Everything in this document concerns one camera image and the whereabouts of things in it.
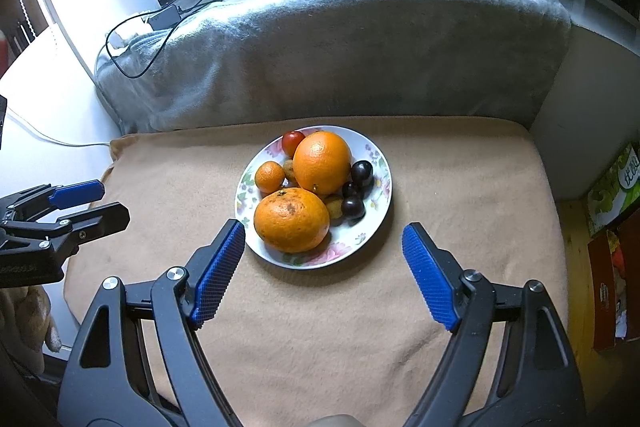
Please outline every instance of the floral plate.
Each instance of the floral plate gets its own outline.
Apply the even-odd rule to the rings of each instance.
[[[391,202],[391,172],[380,149],[360,133],[334,125],[319,125],[299,130],[307,136],[320,130],[341,136],[351,149],[351,162],[369,160],[373,165],[375,177],[375,182],[364,199],[367,212],[361,220],[354,225],[344,219],[332,221],[327,237],[317,248],[305,253],[288,254],[265,245],[254,229],[255,207],[262,199],[260,190],[255,186],[254,174],[266,161],[274,160],[281,165],[284,163],[287,156],[282,151],[281,139],[271,142],[251,160],[236,190],[236,219],[246,229],[246,243],[269,263],[294,270],[309,270],[337,263],[369,240],[385,218]]]

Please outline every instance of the orange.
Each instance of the orange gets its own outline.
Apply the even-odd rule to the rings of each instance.
[[[265,162],[255,171],[255,185],[260,192],[271,194],[280,187],[284,182],[284,169],[276,162]]]
[[[293,155],[298,185],[314,194],[336,192],[349,177],[351,151],[337,134],[319,131],[300,142]]]
[[[270,247],[297,253],[317,247],[329,231],[329,211],[304,188],[283,188],[255,207],[255,232]]]

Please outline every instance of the dark purple grape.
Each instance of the dark purple grape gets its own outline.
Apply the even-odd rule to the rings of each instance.
[[[354,182],[346,182],[342,186],[342,197],[349,198],[351,196],[362,199],[362,187],[356,185]]]
[[[347,219],[360,219],[364,212],[364,203],[359,197],[350,196],[342,200],[342,215]]]
[[[360,160],[351,166],[351,179],[362,188],[373,183],[373,165],[366,160]]]

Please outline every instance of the blue gripper pad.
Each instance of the blue gripper pad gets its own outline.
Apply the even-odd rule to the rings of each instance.
[[[197,328],[218,311],[243,252],[244,226],[236,223],[196,286],[193,311],[189,317]]]
[[[434,320],[448,331],[456,328],[460,318],[454,307],[454,290],[412,225],[402,231],[402,253]]]
[[[55,192],[49,196],[49,203],[58,210],[78,206],[79,204],[91,203],[101,200],[104,197],[104,185],[98,180],[67,185],[56,188]]]

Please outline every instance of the red tomato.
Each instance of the red tomato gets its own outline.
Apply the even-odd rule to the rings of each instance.
[[[282,150],[289,158],[293,158],[293,153],[300,145],[300,142],[305,139],[300,131],[291,131],[282,136]]]

